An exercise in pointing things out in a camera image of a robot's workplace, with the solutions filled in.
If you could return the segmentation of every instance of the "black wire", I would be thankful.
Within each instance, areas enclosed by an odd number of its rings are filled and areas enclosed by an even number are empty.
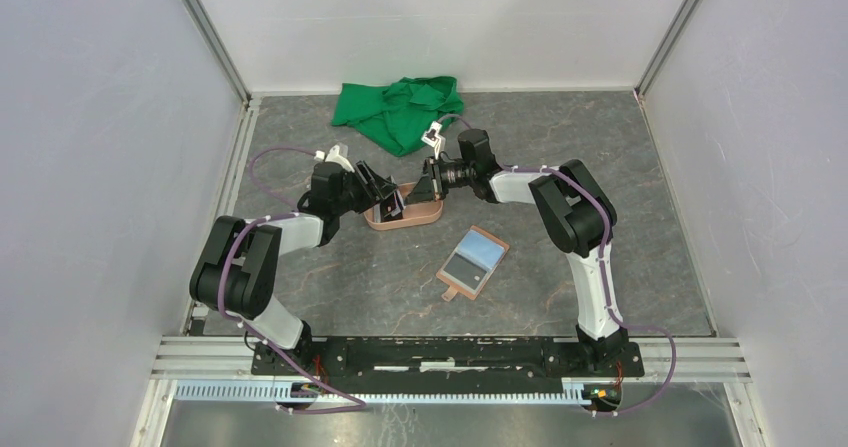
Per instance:
[[[244,346],[247,347],[248,349],[250,349],[252,352],[256,352],[256,344],[253,344],[253,347],[251,347],[250,344],[247,343],[247,334],[248,334],[248,331],[245,330],[244,331]]]

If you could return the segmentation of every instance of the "brown tray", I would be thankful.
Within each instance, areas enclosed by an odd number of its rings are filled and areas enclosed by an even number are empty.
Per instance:
[[[414,183],[401,184],[398,185],[398,191],[401,196],[406,197],[410,192],[412,192],[414,187]],[[362,215],[365,216],[365,221],[368,222],[368,225],[370,225],[372,229],[383,231],[413,227],[415,225],[432,224],[439,220],[439,217],[442,216],[444,202],[436,200],[433,202],[424,202],[422,204],[407,205],[406,208],[403,209],[402,219],[380,223],[374,222],[374,209],[378,207],[379,206],[374,206],[371,209],[366,210]]]

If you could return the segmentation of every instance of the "green fabric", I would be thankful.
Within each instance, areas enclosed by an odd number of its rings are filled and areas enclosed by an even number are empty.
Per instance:
[[[421,135],[430,123],[444,114],[462,113],[463,107],[453,77],[404,77],[388,87],[342,84],[332,124],[353,127],[401,157],[424,146]]]

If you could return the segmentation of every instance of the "white wall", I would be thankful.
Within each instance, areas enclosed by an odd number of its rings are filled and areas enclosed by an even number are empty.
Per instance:
[[[633,87],[682,0],[201,0],[248,87]]]
[[[239,101],[180,0],[0,0],[0,445],[127,445]]]
[[[848,0],[704,0],[648,119],[774,445],[844,445]]]

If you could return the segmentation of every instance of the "gray floor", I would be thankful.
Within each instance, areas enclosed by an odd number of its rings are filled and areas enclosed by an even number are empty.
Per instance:
[[[656,387],[625,385],[625,406]],[[557,405],[375,405],[366,412],[289,416],[266,403],[174,402],[163,446],[741,445],[721,384],[672,384],[662,402],[591,420]]]
[[[675,335],[710,334],[706,309],[674,213],[657,154],[633,95],[626,92],[466,94],[466,118],[488,130],[501,162],[522,166],[584,161],[618,211],[612,271],[619,308],[636,324],[654,323]],[[275,144],[329,149],[341,141],[351,160],[399,182],[418,179],[422,149],[395,158],[347,127],[330,127],[332,96],[263,99],[251,152]],[[447,131],[458,156],[458,128]],[[313,162],[271,154],[259,177],[299,197]],[[245,175],[235,215],[285,211]],[[444,302],[439,266],[472,225],[511,249],[475,301]],[[470,190],[451,191],[435,224],[391,232],[370,229],[348,214],[333,241],[281,259],[275,295],[318,335],[574,335],[577,297],[562,253],[550,242],[535,208],[491,205]],[[211,315],[207,334],[236,333]]]

